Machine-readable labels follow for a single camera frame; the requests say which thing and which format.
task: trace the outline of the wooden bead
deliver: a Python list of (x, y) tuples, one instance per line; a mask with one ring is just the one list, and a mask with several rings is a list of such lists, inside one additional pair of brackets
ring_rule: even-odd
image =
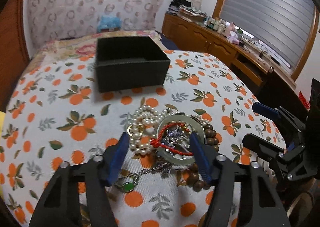
[(219, 140), (216, 137), (214, 137), (213, 138), (213, 145), (218, 145), (218, 144), (219, 144)]
[(194, 163), (194, 164), (190, 167), (190, 170), (191, 170), (192, 172), (198, 173), (198, 171), (199, 171), (198, 165), (197, 165), (196, 163)]
[(203, 187), (204, 187), (204, 182), (201, 180), (199, 180), (193, 184), (193, 190), (195, 192), (200, 192)]
[(214, 139), (213, 138), (207, 138), (207, 145), (213, 146), (214, 145)]
[(199, 174), (198, 173), (191, 173), (189, 177), (187, 178), (187, 184), (193, 185), (195, 182), (199, 180)]
[(213, 131), (210, 129), (207, 129), (204, 131), (204, 134), (207, 138), (211, 138)]
[(204, 181), (203, 183), (204, 183), (203, 189), (208, 190), (210, 188), (210, 185), (206, 181)]
[(212, 135), (211, 137), (214, 138), (215, 136), (217, 136), (217, 132), (215, 130), (212, 130)]
[(218, 145), (214, 145), (213, 147), (216, 150), (216, 152), (219, 152), (219, 146)]
[(211, 124), (207, 124), (206, 126), (203, 127), (204, 130), (210, 129), (213, 130), (213, 126)]

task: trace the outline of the pearl necklace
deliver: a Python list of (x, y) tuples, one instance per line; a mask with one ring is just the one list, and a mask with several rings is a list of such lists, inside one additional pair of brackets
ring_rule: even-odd
[[(155, 128), (164, 120), (166, 116), (176, 114), (170, 108), (163, 110), (161, 113), (155, 110), (149, 105), (143, 105), (139, 107), (133, 114), (132, 119), (128, 123), (127, 133), (130, 136), (129, 143), (130, 149), (134, 151), (135, 154), (145, 156), (150, 154), (154, 149), (150, 144), (151, 139), (155, 138), (155, 134), (150, 135), (148, 143), (141, 143), (141, 136), (143, 131), (147, 128), (153, 127), (152, 132), (155, 132)], [(208, 120), (202, 119), (200, 115), (192, 115), (191, 117), (196, 118), (202, 127), (208, 124)]]

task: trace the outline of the window blind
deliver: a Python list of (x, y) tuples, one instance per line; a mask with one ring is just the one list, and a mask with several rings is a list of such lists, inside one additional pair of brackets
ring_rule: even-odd
[(220, 18), (256, 36), (295, 67), (313, 15), (312, 0), (225, 0)]

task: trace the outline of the wooden window frame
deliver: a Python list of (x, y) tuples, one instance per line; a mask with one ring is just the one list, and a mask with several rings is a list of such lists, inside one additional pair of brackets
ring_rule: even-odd
[[(214, 11), (212, 13), (212, 18), (215, 17), (220, 17), (220, 13), (222, 10), (222, 6), (223, 6), (224, 0), (217, 0), (216, 6), (214, 8)], [(304, 47), (303, 53), (300, 57), (300, 60), (297, 64), (297, 66), (295, 67), (291, 78), (292, 80), (297, 80), (298, 76), (300, 75), (305, 63), (307, 62), (307, 59), (310, 55), (310, 52), (312, 50), (313, 44), (315, 42), (316, 39), (316, 35), (317, 35), (317, 31), (318, 31), (318, 25), (319, 25), (319, 11), (316, 9), (314, 10), (314, 15), (313, 15), (313, 21), (312, 21), (312, 25), (310, 28), (310, 32), (308, 35), (308, 39), (306, 41), (306, 45)]]

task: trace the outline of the open black box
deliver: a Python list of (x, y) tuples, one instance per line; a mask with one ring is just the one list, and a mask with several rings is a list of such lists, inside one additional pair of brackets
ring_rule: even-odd
[(96, 77), (100, 93), (164, 83), (170, 59), (150, 37), (100, 38)]

